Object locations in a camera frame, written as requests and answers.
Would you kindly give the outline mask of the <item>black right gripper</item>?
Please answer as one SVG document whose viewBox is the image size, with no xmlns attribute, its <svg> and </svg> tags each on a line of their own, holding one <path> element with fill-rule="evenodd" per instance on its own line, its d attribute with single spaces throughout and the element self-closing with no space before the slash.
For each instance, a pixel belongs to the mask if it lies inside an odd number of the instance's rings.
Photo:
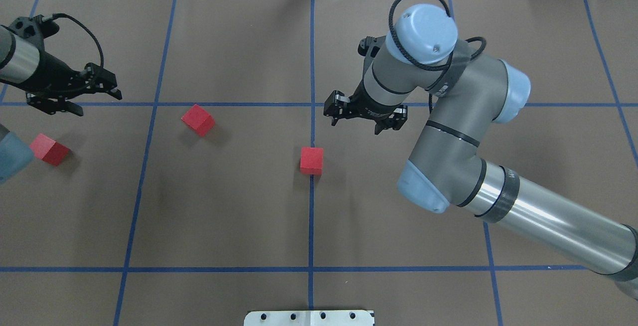
<svg viewBox="0 0 638 326">
<path fill-rule="evenodd" d="M 388 90 L 377 82 L 360 81 L 350 97 L 333 90 L 325 100 L 323 115 L 331 126 L 340 120 L 375 120 L 374 135 L 392 129 L 398 131 L 408 120 L 408 106 L 400 106 L 405 94 Z"/>
</svg>

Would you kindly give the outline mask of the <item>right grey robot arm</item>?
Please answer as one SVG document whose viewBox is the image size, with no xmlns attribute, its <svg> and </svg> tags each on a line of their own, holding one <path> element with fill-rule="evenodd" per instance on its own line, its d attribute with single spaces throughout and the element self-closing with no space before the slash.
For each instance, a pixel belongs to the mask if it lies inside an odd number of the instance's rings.
<svg viewBox="0 0 638 326">
<path fill-rule="evenodd" d="M 455 205 L 474 217 L 547 246 L 637 298 L 637 231 L 590 211 L 477 154 L 491 124 L 514 119 L 531 92 L 528 76 L 458 37 L 447 8 L 418 4 L 385 37 L 366 38 L 362 79 L 351 96 L 333 91 L 323 114 L 333 124 L 369 119 L 375 133 L 400 129 L 406 98 L 423 88 L 437 103 L 397 188 L 440 214 Z"/>
</svg>

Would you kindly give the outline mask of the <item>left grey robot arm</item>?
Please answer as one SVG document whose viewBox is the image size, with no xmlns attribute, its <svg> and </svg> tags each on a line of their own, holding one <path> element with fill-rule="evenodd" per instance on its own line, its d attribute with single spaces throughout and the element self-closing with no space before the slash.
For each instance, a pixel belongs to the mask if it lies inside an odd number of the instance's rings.
<svg viewBox="0 0 638 326">
<path fill-rule="evenodd" d="M 55 22 L 18 18 L 1 26 L 1 82 L 23 90 L 26 103 L 41 112 L 83 115 L 71 99 L 84 94 L 105 93 L 122 99 L 114 73 L 102 64 L 87 63 L 75 71 L 45 51 L 44 40 L 59 31 Z"/>
</svg>

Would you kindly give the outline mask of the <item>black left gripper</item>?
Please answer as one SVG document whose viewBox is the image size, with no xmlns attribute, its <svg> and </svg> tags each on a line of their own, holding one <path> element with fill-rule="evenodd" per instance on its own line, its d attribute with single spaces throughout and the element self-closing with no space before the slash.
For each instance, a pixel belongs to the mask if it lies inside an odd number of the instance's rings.
<svg viewBox="0 0 638 326">
<path fill-rule="evenodd" d="M 26 58 L 23 66 L 25 74 L 29 74 L 23 81 L 23 90 L 29 93 L 26 104 L 48 115 L 60 112 L 84 116 L 83 108 L 66 98 L 95 93 L 105 93 L 116 100 L 123 98 L 116 75 L 95 63 L 87 63 L 84 71 L 75 71 L 49 53 L 35 53 Z M 65 98 L 45 98 L 59 96 Z"/>
</svg>

